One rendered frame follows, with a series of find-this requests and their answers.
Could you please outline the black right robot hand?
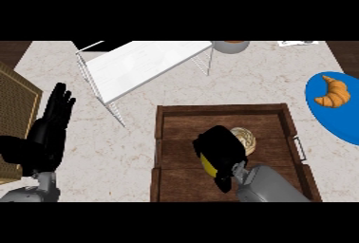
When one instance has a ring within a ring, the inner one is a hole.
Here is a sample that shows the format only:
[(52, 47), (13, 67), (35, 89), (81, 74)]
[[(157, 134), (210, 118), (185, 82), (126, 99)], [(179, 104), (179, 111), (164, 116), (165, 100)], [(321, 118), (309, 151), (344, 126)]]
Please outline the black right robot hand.
[(244, 146), (223, 125), (213, 126), (192, 141), (196, 157), (205, 156), (217, 173), (213, 178), (223, 193), (232, 190), (233, 166), (247, 163)]

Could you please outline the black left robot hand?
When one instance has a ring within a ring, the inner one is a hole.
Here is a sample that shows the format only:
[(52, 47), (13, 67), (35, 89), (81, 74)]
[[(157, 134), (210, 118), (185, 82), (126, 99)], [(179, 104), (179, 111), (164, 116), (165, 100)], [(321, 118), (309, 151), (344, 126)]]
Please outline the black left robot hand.
[(35, 120), (27, 138), (0, 136), (0, 156), (7, 163), (21, 165), (25, 177), (55, 172), (60, 165), (74, 103), (66, 85), (56, 83), (43, 116)]

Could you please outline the yellow lemon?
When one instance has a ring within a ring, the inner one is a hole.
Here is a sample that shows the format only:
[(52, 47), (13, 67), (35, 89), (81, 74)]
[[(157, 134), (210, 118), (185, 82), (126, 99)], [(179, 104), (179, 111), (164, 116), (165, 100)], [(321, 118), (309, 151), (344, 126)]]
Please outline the yellow lemon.
[(211, 166), (205, 156), (201, 156), (201, 163), (202, 163), (202, 166), (204, 166), (204, 169), (207, 171), (207, 174), (214, 178), (216, 177), (216, 173), (217, 173), (217, 170), (216, 168)]

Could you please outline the brown wooden tray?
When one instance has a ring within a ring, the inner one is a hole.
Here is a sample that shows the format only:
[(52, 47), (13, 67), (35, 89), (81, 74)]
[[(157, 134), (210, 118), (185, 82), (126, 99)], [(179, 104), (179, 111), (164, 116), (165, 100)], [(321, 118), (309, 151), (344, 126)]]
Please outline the brown wooden tray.
[(270, 166), (303, 195), (319, 202), (316, 181), (303, 163), (303, 148), (294, 142), (297, 131), (284, 103), (157, 107), (151, 201), (236, 201), (235, 192), (223, 193), (217, 188), (192, 146), (198, 135), (216, 125), (251, 131), (257, 144), (248, 164)]

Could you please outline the beige round bread roll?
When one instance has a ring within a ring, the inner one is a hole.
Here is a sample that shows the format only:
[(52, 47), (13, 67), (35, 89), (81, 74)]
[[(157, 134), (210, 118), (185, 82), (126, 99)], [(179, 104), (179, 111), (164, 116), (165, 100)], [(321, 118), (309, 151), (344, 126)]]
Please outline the beige round bread roll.
[(232, 133), (244, 146), (245, 155), (250, 156), (254, 153), (257, 146), (257, 140), (251, 131), (244, 127), (235, 127)]

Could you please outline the woven wicker placemat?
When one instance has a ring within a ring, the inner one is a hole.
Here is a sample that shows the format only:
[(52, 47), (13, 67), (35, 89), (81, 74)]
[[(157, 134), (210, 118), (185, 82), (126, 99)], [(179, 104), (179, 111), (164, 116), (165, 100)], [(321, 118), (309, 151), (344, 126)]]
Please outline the woven wicker placemat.
[(0, 62), (0, 136), (25, 139), (41, 103), (41, 90)]

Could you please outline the blue plate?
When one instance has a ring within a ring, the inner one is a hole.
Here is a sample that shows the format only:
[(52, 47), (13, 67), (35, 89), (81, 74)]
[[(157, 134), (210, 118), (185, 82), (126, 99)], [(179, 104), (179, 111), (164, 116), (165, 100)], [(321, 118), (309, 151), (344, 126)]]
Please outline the blue plate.
[[(337, 108), (315, 102), (315, 98), (323, 96), (328, 90), (323, 76), (341, 81), (350, 94), (347, 103)], [(359, 79), (335, 71), (318, 73), (306, 83), (306, 102), (323, 128), (341, 140), (359, 146)]]

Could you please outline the golden croissant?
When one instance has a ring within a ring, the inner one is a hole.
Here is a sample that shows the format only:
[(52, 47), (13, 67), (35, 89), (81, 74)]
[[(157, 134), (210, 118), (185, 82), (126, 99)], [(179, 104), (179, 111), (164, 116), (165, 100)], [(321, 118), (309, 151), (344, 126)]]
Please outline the golden croissant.
[(328, 76), (322, 76), (322, 79), (326, 83), (326, 92), (323, 96), (315, 98), (315, 102), (323, 107), (338, 108), (350, 100), (346, 83)]

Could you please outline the grey bowl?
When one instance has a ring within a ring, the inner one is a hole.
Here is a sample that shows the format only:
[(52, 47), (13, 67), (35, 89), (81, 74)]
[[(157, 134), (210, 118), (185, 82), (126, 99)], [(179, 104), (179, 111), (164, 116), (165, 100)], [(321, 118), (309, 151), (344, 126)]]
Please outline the grey bowl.
[(238, 54), (250, 45), (248, 41), (214, 41), (214, 49), (226, 54)]

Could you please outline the white printed paper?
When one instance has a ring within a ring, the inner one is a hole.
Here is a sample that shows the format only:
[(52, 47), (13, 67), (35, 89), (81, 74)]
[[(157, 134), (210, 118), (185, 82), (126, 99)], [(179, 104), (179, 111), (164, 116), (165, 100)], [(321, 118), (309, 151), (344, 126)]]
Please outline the white printed paper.
[(318, 41), (278, 41), (279, 47), (318, 45)]

